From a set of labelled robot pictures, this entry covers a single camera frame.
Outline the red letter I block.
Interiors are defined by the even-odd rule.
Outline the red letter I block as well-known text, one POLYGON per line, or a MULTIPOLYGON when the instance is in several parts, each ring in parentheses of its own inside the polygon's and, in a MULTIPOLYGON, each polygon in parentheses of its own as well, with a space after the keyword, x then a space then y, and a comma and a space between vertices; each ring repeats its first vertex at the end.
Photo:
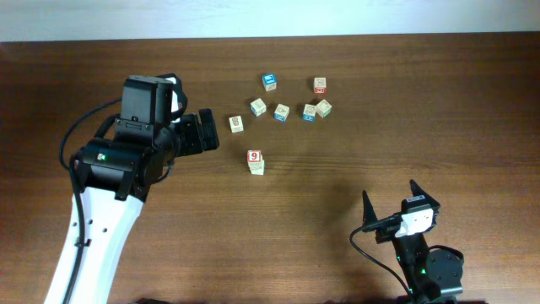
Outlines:
POLYGON ((257 163, 262 161, 262 152, 260 150, 248 150, 247 151, 247 162, 248 163, 257 163))

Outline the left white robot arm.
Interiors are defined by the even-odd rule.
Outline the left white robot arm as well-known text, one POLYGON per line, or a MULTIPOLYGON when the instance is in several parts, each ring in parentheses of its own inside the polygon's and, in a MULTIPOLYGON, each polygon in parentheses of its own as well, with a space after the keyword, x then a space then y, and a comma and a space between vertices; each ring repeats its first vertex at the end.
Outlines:
POLYGON ((173 73, 132 75, 94 137, 62 166, 72 189, 70 225, 48 303, 105 303, 123 247, 151 187, 176 159, 219 147, 213 113, 186 113, 188 99, 173 73))

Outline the plain wooden drawing block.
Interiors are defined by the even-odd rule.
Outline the plain wooden drawing block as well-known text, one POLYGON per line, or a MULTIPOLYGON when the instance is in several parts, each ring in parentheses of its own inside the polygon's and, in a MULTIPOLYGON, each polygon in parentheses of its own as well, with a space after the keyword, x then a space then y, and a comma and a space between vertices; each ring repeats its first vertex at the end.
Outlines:
POLYGON ((265 160, 248 163, 251 174, 262 176, 265 170, 265 160))

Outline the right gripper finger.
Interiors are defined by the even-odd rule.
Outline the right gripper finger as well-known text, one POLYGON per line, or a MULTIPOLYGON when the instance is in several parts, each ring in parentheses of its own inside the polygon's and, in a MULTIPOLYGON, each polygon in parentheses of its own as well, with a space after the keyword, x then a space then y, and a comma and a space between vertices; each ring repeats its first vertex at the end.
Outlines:
POLYGON ((412 195, 415 198, 418 198, 419 200, 423 200, 426 204, 428 204, 431 208, 439 208, 440 203, 436 201, 434 198, 432 198, 429 194, 427 194, 417 183, 414 181, 414 179, 411 179, 409 181, 409 185, 411 188, 412 195))
POLYGON ((375 223, 378 219, 373 209, 373 205, 370 202, 368 193, 364 190, 362 192, 362 202, 363 202, 363 224, 370 225, 375 223))

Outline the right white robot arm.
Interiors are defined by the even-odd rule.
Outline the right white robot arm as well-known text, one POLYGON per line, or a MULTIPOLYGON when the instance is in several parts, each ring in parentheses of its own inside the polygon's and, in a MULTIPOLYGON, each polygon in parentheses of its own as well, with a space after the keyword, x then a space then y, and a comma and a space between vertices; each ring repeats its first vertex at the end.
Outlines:
POLYGON ((412 196, 401 202, 401 210, 379 219, 367 192, 362 192, 364 206, 362 226, 351 232, 374 232, 378 244, 391 242, 397 262, 405 276, 398 282, 406 294, 399 303, 456 303, 463 292, 465 262, 462 252, 447 246, 429 246, 424 234, 436 226, 440 203, 415 181, 409 182, 412 196))

